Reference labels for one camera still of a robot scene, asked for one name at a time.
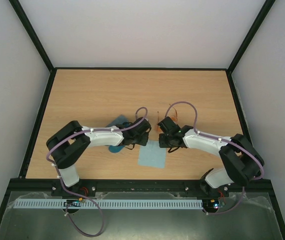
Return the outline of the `green glasses case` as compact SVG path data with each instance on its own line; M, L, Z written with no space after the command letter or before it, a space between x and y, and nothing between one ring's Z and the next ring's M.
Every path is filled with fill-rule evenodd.
M112 120L106 127L109 128L116 125L122 125L126 122L128 122L128 118L121 114Z

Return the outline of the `blue transparent glasses case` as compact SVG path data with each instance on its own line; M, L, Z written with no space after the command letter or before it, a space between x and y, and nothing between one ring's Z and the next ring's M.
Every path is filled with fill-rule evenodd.
M123 123L123 125L124 125L125 128L128 127L130 124L131 124L130 122L125 122L125 123ZM125 146L123 146L123 145L120 145L120 146L111 146L111 145L109 145L109 146L108 146L108 150L109 150L111 153L114 153L114 154L119 153L119 152L120 152L122 149L124 149L124 148L125 148Z

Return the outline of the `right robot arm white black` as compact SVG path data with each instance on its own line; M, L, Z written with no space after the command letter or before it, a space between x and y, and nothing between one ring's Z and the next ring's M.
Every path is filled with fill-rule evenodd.
M199 187L206 196L229 184L246 187L252 180L264 177L264 160L242 134L218 136L195 130L192 126L179 127L170 117L158 124L159 147L172 153L180 148L197 149L221 158L222 168L211 168L201 178Z

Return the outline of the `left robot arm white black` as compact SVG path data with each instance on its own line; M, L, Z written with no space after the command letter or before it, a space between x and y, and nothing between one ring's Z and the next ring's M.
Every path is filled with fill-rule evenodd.
M73 120L47 140L46 159L69 188L80 181L75 163L87 148L146 146L151 129L151 124L144 117L102 128L81 126Z

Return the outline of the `orange sunglasses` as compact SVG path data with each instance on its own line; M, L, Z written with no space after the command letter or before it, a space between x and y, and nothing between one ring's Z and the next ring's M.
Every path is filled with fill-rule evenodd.
M175 123L175 124L178 124L178 112L176 110L175 107L169 107L169 112L168 112L168 116L170 117L170 119ZM157 111L157 123L155 125L155 131L158 133L158 134L161 134L162 133L162 130L161 128L158 126L158 123L161 121L160 119L160 113L159 111Z

